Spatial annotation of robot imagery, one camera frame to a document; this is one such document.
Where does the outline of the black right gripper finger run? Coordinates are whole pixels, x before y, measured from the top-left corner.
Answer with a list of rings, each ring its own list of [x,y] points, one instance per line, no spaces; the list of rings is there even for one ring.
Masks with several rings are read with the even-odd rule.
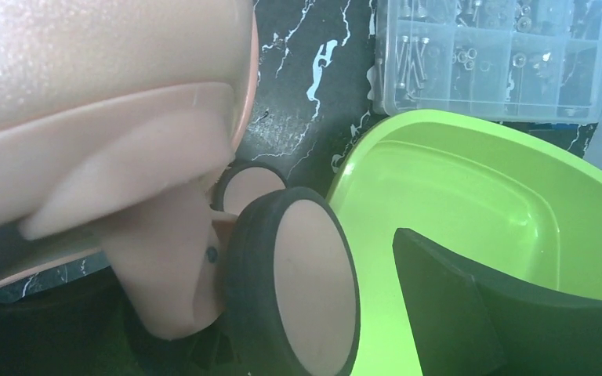
[[[602,301],[509,276],[400,228],[393,256],[425,375],[602,375]]]

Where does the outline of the pink hard-shell suitcase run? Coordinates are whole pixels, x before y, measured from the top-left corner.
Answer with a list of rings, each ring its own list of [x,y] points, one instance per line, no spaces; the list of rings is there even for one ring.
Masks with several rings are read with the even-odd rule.
[[[226,327],[256,375],[348,375],[361,310],[326,200],[234,165],[250,1],[0,1],[0,226],[94,234],[163,340]]]

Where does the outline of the green plastic tray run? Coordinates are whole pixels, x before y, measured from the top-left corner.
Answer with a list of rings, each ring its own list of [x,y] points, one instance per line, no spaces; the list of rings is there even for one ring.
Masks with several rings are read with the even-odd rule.
[[[425,375],[393,256],[400,228],[509,276],[602,301],[602,171],[489,121],[414,110],[366,132],[328,202],[361,294],[355,375]]]

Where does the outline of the clear plastic screw box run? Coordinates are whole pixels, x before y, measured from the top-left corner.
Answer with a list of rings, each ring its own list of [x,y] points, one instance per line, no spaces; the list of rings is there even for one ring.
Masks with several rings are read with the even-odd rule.
[[[381,1],[374,109],[491,121],[602,118],[602,1]]]

